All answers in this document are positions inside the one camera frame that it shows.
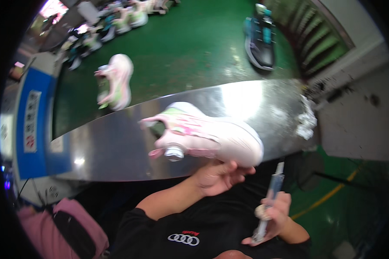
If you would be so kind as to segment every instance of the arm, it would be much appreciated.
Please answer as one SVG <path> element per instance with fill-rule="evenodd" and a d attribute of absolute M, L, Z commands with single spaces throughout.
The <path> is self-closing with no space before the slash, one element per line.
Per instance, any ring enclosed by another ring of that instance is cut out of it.
<path fill-rule="evenodd" d="M 189 177 L 176 186 L 147 196 L 136 208 L 144 210 L 147 217 L 158 220 L 167 215 L 180 213 L 195 204 L 204 194 Z"/>
<path fill-rule="evenodd" d="M 278 236 L 288 244 L 299 244 L 310 238 L 307 231 L 290 217 L 287 218 L 284 229 Z"/>
<path fill-rule="evenodd" d="M 261 203 L 269 205 L 270 201 L 265 198 L 261 200 Z M 283 191 L 278 192 L 274 206 L 265 211 L 272 220 L 268 222 L 266 229 L 267 233 L 264 236 L 264 240 L 260 243 L 254 243 L 252 238 L 247 237 L 242 240 L 242 244 L 257 246 L 273 239 L 275 236 L 279 236 L 287 244 L 299 244 L 307 241 L 310 238 L 307 231 L 288 216 L 290 205 L 291 194 L 286 194 Z"/>
<path fill-rule="evenodd" d="M 243 182 L 245 174 L 254 173 L 253 167 L 238 168 L 234 161 L 222 164 L 213 160 L 178 185 L 147 196 L 136 208 L 144 210 L 149 218 L 158 220 L 184 211 L 205 196 L 221 194 Z"/>

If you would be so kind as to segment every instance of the hand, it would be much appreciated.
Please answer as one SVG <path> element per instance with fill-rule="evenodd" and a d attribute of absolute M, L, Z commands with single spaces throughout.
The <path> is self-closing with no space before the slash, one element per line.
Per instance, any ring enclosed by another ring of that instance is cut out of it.
<path fill-rule="evenodd" d="M 215 196 L 245 180 L 245 175 L 254 174 L 255 168 L 239 168 L 236 162 L 223 163 L 212 160 L 192 177 L 204 196 Z"/>
<path fill-rule="evenodd" d="M 270 200 L 265 198 L 261 200 L 261 204 L 268 205 Z M 251 237 L 247 237 L 242 240 L 243 245 L 257 246 L 275 236 L 281 235 L 284 231 L 288 231 L 288 225 L 290 225 L 292 219 L 288 216 L 291 205 L 291 194 L 286 194 L 284 191 L 280 191 L 275 198 L 274 206 L 266 210 L 266 213 L 272 218 L 267 225 L 267 233 L 264 236 L 264 240 L 260 243 L 254 243 Z"/>

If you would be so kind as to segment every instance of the pink sneaker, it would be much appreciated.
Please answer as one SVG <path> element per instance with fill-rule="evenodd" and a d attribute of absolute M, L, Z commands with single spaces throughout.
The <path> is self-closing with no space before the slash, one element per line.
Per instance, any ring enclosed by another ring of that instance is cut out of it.
<path fill-rule="evenodd" d="M 264 146 L 256 131 L 232 117 L 209 117 L 188 102 L 175 102 L 154 117 L 140 121 L 141 128 L 162 122 L 166 129 L 154 143 L 156 150 L 148 155 L 165 155 L 179 161 L 184 155 L 234 160 L 241 167 L 261 163 Z"/>
<path fill-rule="evenodd" d="M 131 59 L 124 54 L 112 56 L 108 65 L 101 66 L 98 71 L 95 71 L 99 83 L 97 101 L 100 109 L 110 106 L 112 110 L 119 111 L 130 104 L 129 82 L 133 71 L 134 66 Z"/>

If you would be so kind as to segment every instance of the blue light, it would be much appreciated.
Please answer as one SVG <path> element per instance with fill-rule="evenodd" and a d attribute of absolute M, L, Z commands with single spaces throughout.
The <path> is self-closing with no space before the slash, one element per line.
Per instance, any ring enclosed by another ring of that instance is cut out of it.
<path fill-rule="evenodd" d="M 9 181 L 5 181 L 5 189 L 6 190 L 10 189 L 10 182 Z"/>

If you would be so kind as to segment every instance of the stainless steel table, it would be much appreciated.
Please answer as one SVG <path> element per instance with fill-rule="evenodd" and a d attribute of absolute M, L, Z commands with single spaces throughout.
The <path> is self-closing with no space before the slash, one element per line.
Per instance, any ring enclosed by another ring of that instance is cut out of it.
<path fill-rule="evenodd" d="M 294 132 L 304 111 L 299 80 L 237 82 L 181 92 L 146 101 L 89 122 L 53 140 L 46 149 L 49 175 L 88 181 L 140 181 L 181 177 L 206 159 L 186 156 L 169 162 L 148 158 L 156 138 L 138 121 L 163 111 L 175 101 L 187 101 L 212 117 L 233 116 L 253 127 L 264 143 L 264 161 L 314 146 Z"/>

